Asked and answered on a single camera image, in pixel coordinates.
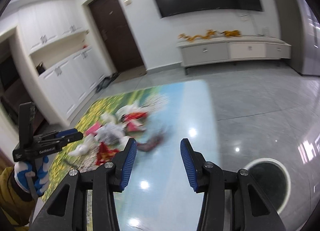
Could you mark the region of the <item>yellow jacket forearm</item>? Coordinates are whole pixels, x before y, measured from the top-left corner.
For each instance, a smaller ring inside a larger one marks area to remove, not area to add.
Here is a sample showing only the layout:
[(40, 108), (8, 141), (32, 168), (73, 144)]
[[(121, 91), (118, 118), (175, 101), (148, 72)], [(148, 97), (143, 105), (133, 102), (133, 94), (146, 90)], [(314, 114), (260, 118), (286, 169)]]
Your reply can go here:
[(6, 167), (1, 172), (0, 200), (1, 230), (29, 230), (29, 219), (36, 202), (16, 183), (14, 167)]

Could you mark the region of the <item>left gloved hand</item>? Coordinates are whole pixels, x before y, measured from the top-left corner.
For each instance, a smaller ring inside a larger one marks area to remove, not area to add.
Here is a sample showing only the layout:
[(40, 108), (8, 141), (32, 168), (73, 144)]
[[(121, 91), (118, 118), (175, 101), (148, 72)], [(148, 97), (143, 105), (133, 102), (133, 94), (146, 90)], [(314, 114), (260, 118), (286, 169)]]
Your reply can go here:
[(49, 158), (42, 158), (42, 165), (38, 170), (33, 170), (33, 167), (28, 162), (16, 162), (14, 165), (14, 179), (17, 185), (26, 193), (30, 193), (30, 187), (27, 177), (33, 181), (33, 187), (39, 197), (44, 195), (49, 185)]

